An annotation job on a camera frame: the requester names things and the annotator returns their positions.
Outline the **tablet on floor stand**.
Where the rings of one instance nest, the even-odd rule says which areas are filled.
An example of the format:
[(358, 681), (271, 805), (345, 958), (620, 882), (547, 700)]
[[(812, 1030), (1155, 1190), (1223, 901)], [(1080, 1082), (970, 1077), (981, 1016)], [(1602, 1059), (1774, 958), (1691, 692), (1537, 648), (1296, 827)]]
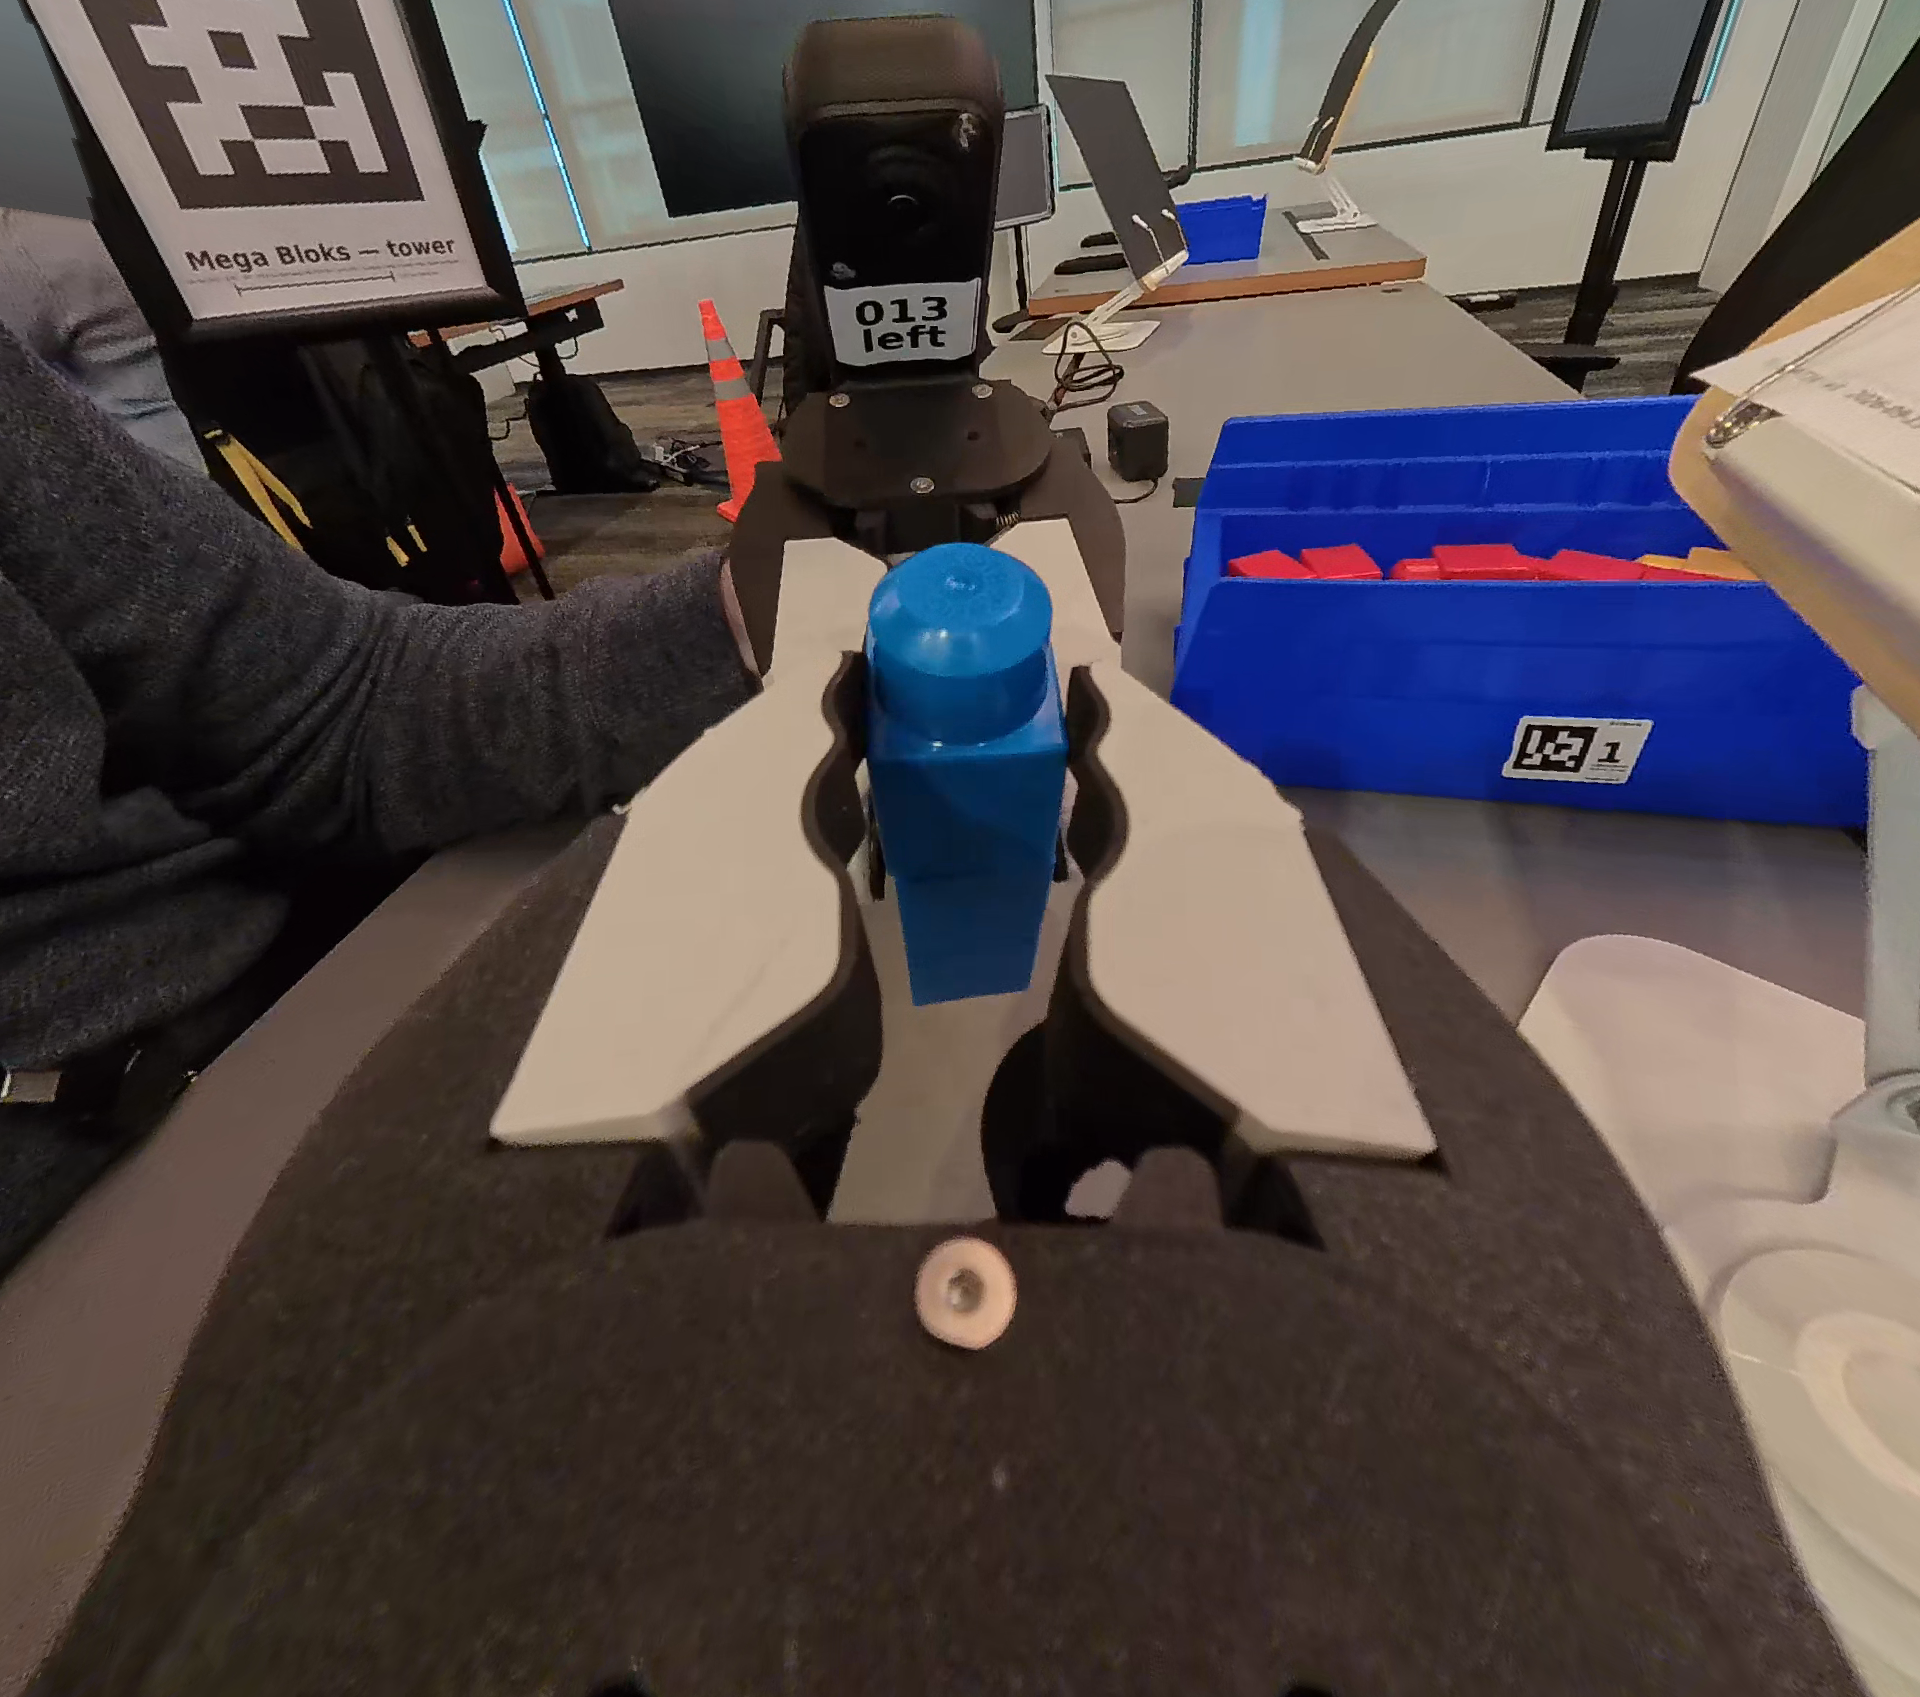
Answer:
[(1054, 112), (1044, 105), (1001, 115), (993, 229), (1030, 229), (1059, 208)]
[(1605, 164), (1610, 181), (1567, 327), (1534, 350), (1573, 391), (1618, 369), (1598, 339), (1619, 286), (1627, 224), (1649, 169), (1675, 161), (1722, 12), (1724, 0), (1579, 4), (1550, 152), (1579, 152)]

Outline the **blue toy block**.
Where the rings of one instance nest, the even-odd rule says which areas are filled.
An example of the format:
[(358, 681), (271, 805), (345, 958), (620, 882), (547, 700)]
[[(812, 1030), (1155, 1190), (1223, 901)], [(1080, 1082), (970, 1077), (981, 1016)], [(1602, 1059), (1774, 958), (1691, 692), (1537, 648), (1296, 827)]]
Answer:
[(1054, 603), (1022, 560), (943, 542), (877, 578), (865, 764), (895, 878), (1051, 878), (1068, 735)]
[(891, 874), (891, 890), (914, 1008), (1030, 989), (1051, 869)]

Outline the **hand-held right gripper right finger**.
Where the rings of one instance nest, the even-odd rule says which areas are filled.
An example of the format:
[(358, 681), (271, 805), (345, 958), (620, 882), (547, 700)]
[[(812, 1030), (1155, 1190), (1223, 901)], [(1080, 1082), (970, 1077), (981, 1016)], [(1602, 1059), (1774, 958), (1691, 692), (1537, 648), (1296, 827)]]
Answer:
[(1279, 787), (1119, 662), (1064, 688), (1080, 882), (1044, 1016), (998, 1061), (1001, 1223), (1189, 1150), (1232, 1227), (1308, 1227), (1292, 1159), (1426, 1166), (1434, 1127)]

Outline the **person's left forearm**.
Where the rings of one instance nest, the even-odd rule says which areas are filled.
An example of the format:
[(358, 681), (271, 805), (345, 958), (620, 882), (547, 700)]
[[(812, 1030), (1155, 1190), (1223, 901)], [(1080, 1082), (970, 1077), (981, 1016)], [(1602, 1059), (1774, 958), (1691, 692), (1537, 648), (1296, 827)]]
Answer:
[(4, 337), (4, 926), (249, 852), (436, 852), (636, 795), (753, 696), (732, 567), (547, 606), (319, 570)]

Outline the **blue plastic bin with tag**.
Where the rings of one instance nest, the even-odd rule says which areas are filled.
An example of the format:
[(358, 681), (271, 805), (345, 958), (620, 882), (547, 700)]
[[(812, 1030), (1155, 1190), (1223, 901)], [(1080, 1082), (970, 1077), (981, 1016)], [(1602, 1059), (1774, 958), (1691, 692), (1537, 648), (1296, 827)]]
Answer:
[(1857, 829), (1857, 675), (1766, 582), (1257, 582), (1361, 542), (1722, 548), (1690, 394), (1236, 415), (1199, 483), (1171, 700), (1279, 787)]

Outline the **wooden background desk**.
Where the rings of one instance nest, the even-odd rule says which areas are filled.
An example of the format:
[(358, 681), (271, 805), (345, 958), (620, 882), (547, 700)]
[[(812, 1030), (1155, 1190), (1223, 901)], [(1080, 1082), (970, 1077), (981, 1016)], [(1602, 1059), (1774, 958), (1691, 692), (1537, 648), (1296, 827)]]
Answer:
[(1155, 292), (1127, 300), (1123, 311), (1158, 317), (1162, 306), (1257, 300), (1284, 292), (1344, 292), (1377, 282), (1414, 282), (1426, 274), (1426, 253), (1398, 238), (1381, 224), (1365, 229), (1296, 229), (1284, 212), (1264, 217), (1263, 257), (1232, 264), (1184, 264)]

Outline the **person's torso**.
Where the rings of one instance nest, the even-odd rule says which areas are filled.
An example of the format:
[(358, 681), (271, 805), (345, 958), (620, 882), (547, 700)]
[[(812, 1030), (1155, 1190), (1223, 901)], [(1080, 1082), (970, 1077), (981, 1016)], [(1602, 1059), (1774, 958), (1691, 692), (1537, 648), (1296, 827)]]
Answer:
[(388, 865), (313, 865), (251, 970), (160, 1026), (113, 1037), (55, 1071), (51, 1095), (4, 1109), (4, 1279), (178, 1107), (309, 970), (388, 894)]

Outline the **wooden book stand white base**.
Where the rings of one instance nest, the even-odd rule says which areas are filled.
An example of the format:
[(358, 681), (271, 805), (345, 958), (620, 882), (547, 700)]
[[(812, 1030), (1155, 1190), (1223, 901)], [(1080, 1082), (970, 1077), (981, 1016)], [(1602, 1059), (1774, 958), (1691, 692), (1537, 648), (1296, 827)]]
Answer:
[[(1917, 229), (1766, 339), (1917, 286)], [(1654, 937), (1573, 944), (1519, 1036), (1663, 1231), (1864, 1692), (1917, 1692), (1917, 431), (1710, 389), (1675, 495), (1857, 675), (1872, 1020)]]

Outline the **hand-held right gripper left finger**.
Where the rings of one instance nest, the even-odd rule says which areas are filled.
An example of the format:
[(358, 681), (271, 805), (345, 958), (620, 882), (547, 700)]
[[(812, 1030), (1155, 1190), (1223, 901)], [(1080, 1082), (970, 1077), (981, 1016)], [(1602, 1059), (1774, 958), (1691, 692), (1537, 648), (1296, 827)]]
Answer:
[(865, 659), (798, 654), (636, 795), (492, 1114), (507, 1150), (778, 1145), (825, 1215), (877, 1082)]

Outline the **printed instruction sheet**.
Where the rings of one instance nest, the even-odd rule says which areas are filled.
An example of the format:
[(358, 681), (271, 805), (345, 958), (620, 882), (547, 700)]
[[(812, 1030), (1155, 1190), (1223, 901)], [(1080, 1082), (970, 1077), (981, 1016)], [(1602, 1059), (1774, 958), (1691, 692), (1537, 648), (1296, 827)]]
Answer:
[(1917, 286), (1885, 292), (1691, 371), (1778, 415), (1835, 425), (1840, 410), (1864, 410), (1917, 431)]

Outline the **small black backpack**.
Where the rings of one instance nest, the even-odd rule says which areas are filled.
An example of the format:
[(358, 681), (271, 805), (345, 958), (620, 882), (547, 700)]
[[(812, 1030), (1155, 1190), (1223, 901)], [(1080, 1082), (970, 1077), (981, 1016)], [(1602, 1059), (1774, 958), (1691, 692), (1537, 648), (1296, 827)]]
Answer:
[(639, 449), (591, 377), (531, 379), (527, 425), (555, 495), (660, 493), (663, 483), (660, 461)]

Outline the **pile of toy blocks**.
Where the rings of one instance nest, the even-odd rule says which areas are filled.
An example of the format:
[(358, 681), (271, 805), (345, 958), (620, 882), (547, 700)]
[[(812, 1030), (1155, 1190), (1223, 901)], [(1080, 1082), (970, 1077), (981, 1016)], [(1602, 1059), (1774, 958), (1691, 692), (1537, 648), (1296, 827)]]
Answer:
[(1296, 552), (1263, 548), (1225, 560), (1225, 578), (1257, 582), (1756, 582), (1735, 556), (1722, 548), (1691, 548), (1684, 556), (1602, 556), (1559, 548), (1551, 556), (1523, 556), (1513, 542), (1436, 542), (1430, 556), (1381, 564), (1361, 542), (1308, 542)]

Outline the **grey desk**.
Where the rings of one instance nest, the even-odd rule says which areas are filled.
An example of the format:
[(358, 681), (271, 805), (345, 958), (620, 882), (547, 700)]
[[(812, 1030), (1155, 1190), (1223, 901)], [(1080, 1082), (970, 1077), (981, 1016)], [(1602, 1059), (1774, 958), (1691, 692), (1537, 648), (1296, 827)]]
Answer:
[[(1545, 377), (1430, 286), (1292, 311), (1183, 311), (1174, 469), (1225, 415), (1545, 401)], [(1505, 1020), (1586, 937), (1658, 937), (1872, 1020), (1864, 852), (1835, 829), (1303, 792), (1308, 824)], [(274, 1173), (373, 1042), (527, 894), (573, 824), (428, 859), (4, 1282), (4, 1692), (29, 1692), (140, 1484), (189, 1340)]]

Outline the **small wooden side desk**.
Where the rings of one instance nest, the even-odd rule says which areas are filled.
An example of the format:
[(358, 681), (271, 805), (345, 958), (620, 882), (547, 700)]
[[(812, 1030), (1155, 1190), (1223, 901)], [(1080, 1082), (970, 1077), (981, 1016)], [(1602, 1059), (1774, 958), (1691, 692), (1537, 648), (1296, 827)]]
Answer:
[(468, 377), (531, 359), (543, 379), (563, 379), (563, 347), (604, 330), (604, 300), (620, 294), (624, 286), (624, 281), (599, 281), (588, 286), (535, 294), (518, 319), (507, 319), (511, 330), (507, 323), (456, 323), (411, 330), (407, 339), (419, 350), (451, 359)]

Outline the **white sign on easel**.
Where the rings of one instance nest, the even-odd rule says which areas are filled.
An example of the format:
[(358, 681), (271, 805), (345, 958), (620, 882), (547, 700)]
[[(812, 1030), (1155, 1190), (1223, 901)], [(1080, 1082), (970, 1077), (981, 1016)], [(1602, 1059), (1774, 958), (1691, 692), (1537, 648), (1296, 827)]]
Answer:
[(522, 311), (430, 0), (20, 0), (156, 347)]

